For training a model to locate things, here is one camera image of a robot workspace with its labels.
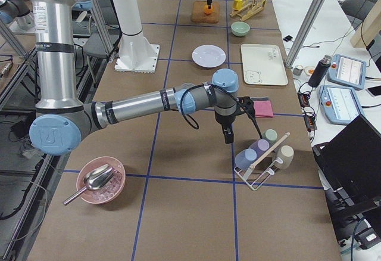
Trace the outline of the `green bowl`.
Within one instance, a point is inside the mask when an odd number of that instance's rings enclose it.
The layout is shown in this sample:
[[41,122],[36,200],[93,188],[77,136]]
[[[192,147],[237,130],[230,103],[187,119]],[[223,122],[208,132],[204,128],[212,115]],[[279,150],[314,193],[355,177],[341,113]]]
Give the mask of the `green bowl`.
[[249,33],[249,31],[251,30],[251,27],[249,24],[243,21],[236,21],[232,23],[231,30],[235,36],[244,37]]

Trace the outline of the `white round plate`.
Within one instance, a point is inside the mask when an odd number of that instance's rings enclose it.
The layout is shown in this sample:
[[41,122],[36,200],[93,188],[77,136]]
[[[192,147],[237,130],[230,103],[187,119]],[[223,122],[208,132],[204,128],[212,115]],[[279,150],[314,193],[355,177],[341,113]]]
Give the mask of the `white round plate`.
[[215,45],[201,45],[192,52],[193,61],[206,68],[213,68],[222,65],[226,60],[225,52]]

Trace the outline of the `lower teach pendant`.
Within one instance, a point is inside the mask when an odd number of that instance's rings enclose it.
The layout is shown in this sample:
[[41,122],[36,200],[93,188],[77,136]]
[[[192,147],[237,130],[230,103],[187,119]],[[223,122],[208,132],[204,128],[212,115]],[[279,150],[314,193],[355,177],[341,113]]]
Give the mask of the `lower teach pendant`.
[[318,99],[327,120],[334,125],[348,125],[357,116],[364,115],[352,87],[321,85],[318,87]]

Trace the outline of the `metal scoop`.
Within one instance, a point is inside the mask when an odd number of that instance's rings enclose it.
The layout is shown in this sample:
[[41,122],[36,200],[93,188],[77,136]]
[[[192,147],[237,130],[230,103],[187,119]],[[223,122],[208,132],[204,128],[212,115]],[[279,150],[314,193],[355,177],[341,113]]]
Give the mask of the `metal scoop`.
[[69,198],[64,200],[63,205],[66,206],[70,204],[86,190],[94,191],[103,188],[113,178],[114,175],[114,168],[109,164],[105,164],[98,167],[97,169],[94,169],[83,178],[84,186],[73,195],[69,196]]

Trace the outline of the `small metal tin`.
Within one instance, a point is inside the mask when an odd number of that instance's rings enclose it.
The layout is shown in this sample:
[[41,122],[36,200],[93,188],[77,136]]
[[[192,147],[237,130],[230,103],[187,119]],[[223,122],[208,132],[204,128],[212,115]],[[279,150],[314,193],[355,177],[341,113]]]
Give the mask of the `small metal tin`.
[[302,65],[297,65],[293,68],[293,71],[292,73],[295,75],[295,76],[300,76],[301,73],[304,71],[304,67]]

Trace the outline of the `yellow cup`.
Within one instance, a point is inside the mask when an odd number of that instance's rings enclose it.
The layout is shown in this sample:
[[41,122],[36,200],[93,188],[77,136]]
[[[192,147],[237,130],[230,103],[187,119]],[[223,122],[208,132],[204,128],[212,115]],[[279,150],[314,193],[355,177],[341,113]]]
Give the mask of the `yellow cup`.
[[233,0],[233,10],[238,11],[243,7],[243,0]]

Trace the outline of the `aluminium frame post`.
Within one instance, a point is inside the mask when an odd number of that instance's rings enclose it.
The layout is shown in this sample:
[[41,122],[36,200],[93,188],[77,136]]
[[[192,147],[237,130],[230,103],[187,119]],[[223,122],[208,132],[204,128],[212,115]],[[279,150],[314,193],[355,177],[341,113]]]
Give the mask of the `aluminium frame post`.
[[320,8],[324,4],[325,0],[312,0],[312,3],[304,17],[304,20],[301,24],[301,27],[299,28],[299,31],[295,37],[294,43],[291,47],[291,50],[289,51],[289,54],[285,61],[285,66],[287,68],[292,67],[294,61],[296,60],[296,57],[302,48],[302,45],[312,28],[312,25],[320,11]]

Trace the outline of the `wooden cutting board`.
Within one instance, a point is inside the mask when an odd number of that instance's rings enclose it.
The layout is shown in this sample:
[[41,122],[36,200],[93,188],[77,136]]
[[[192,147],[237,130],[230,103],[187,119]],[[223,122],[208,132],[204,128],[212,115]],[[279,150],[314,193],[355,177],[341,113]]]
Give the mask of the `wooden cutting board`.
[[194,1],[193,9],[191,14],[191,21],[194,23],[211,23],[215,24],[219,22],[219,11],[220,4],[218,2],[213,2],[212,6],[214,11],[210,15],[205,15],[203,12],[204,5],[207,4],[204,1]]

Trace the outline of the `orange fruit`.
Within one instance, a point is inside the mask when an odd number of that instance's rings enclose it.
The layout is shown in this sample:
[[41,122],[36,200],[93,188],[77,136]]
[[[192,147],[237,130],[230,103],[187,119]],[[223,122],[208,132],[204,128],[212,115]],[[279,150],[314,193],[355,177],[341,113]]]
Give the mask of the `orange fruit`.
[[207,4],[204,5],[203,12],[205,15],[210,15],[213,13],[213,11],[214,11],[214,7],[212,5],[207,5]]

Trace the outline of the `wooden dish rack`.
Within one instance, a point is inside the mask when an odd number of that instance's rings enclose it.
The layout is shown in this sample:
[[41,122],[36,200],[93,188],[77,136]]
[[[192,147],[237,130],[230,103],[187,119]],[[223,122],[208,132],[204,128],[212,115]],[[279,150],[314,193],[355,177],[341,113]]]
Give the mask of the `wooden dish rack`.
[[240,21],[246,21],[256,14],[262,12],[265,9],[267,0],[243,0],[243,7],[241,10],[232,10],[229,14],[231,18],[239,17]]

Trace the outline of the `black bottle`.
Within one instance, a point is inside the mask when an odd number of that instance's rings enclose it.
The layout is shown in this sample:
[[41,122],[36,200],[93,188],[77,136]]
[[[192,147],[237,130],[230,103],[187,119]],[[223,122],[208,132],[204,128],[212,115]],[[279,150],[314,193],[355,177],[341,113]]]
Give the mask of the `black bottle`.
[[325,55],[316,65],[310,79],[308,80],[307,84],[312,87],[316,88],[319,86],[320,82],[324,78],[324,76],[327,73],[328,68],[331,66],[332,57],[330,55]]

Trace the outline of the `purple cup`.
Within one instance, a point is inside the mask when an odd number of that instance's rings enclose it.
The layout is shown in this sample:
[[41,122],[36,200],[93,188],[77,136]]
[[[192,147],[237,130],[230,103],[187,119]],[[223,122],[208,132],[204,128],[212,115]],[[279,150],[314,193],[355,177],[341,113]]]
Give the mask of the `purple cup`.
[[257,157],[260,157],[270,148],[270,144],[265,139],[259,139],[253,142],[249,148],[256,152]]

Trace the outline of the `cream bear tray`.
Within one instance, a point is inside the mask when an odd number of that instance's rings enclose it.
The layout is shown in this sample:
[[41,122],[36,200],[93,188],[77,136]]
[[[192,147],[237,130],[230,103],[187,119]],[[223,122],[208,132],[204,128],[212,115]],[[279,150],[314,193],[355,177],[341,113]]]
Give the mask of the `cream bear tray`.
[[277,45],[241,45],[243,79],[249,85],[286,86],[288,77]]

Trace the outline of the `pink cloth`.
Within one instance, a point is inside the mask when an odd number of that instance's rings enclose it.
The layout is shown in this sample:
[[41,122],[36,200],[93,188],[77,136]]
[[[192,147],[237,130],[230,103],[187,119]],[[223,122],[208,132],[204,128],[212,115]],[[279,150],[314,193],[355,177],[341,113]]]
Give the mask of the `pink cloth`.
[[254,101],[254,110],[256,117],[272,118],[274,116],[270,100]]

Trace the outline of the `grey cloth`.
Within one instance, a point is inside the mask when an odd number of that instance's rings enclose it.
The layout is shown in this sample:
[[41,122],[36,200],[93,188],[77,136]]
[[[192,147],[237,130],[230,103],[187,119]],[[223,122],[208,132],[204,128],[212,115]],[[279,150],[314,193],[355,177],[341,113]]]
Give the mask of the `grey cloth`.
[[250,97],[250,99],[253,101],[253,102],[256,102],[256,101],[269,101],[269,97]]

